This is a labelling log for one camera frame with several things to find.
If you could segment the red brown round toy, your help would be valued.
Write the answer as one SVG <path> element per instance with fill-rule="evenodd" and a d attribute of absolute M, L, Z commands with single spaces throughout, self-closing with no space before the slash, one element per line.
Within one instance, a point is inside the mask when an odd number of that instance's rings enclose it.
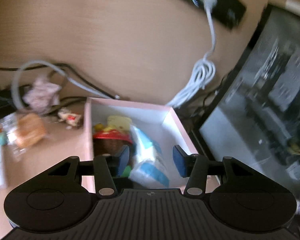
<path fill-rule="evenodd" d="M 109 154 L 115 155 L 123 146 L 132 146 L 130 135 L 117 129 L 99 131 L 93 135 L 94 156 Z"/>

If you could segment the white pink wrapper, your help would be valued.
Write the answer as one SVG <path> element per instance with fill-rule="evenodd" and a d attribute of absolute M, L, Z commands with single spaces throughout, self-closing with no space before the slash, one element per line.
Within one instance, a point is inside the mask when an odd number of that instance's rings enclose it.
<path fill-rule="evenodd" d="M 38 114 L 46 114 L 52 106 L 59 104 L 61 86 L 51 83 L 47 76 L 39 76 L 32 88 L 23 96 L 23 101 Z"/>

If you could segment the glass-sided computer case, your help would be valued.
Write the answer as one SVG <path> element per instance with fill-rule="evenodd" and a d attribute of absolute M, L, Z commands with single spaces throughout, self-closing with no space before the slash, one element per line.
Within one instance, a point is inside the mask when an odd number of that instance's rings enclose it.
<path fill-rule="evenodd" d="M 300 16 L 264 8 L 190 138 L 209 159 L 234 157 L 300 200 Z"/>

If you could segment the small white red candy wrapper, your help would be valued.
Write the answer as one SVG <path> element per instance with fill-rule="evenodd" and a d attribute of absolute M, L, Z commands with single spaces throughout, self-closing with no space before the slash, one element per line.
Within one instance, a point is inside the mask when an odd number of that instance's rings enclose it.
<path fill-rule="evenodd" d="M 83 124 L 83 117 L 81 114 L 74 113 L 65 107 L 58 111 L 57 116 L 59 122 L 64 122 L 71 127 L 79 128 Z"/>

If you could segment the pink cardboard box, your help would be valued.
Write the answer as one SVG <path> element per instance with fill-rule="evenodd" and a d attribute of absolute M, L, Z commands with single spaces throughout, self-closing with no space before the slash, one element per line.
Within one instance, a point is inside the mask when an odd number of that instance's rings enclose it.
<path fill-rule="evenodd" d="M 134 126 L 142 130 L 158 143 L 162 151 L 162 159 L 167 168 L 169 187 L 185 189 L 187 178 L 182 178 L 173 161 L 173 146 L 180 145 L 188 154 L 198 151 L 190 140 L 187 132 L 175 111 L 166 106 L 149 103 L 88 98 L 84 110 L 85 150 L 84 160 L 93 160 L 93 126 L 106 124 L 111 115 L 128 117 Z"/>

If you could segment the yellow bear toy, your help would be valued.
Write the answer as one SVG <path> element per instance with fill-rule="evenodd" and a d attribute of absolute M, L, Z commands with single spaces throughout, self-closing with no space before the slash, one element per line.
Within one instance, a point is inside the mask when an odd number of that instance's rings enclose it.
<path fill-rule="evenodd" d="M 107 123 L 119 131 L 127 132 L 130 131 L 132 120 L 125 116 L 111 115 L 107 118 Z"/>

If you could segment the orange snack packet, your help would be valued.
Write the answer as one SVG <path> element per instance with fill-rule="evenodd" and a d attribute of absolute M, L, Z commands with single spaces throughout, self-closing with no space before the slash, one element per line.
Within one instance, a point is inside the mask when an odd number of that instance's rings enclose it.
<path fill-rule="evenodd" d="M 17 119 L 14 134 L 16 145 L 19 148 L 27 148 L 42 140 L 47 135 L 47 131 L 41 117 L 35 113 L 29 113 Z"/>

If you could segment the blue white tissue pack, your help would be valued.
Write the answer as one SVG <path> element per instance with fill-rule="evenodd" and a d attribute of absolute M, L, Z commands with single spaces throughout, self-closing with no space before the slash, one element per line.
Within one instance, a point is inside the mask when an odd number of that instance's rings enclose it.
<path fill-rule="evenodd" d="M 129 179 L 148 189 L 168 188 L 170 180 L 160 145 L 134 125 L 130 131 L 135 149 Z"/>

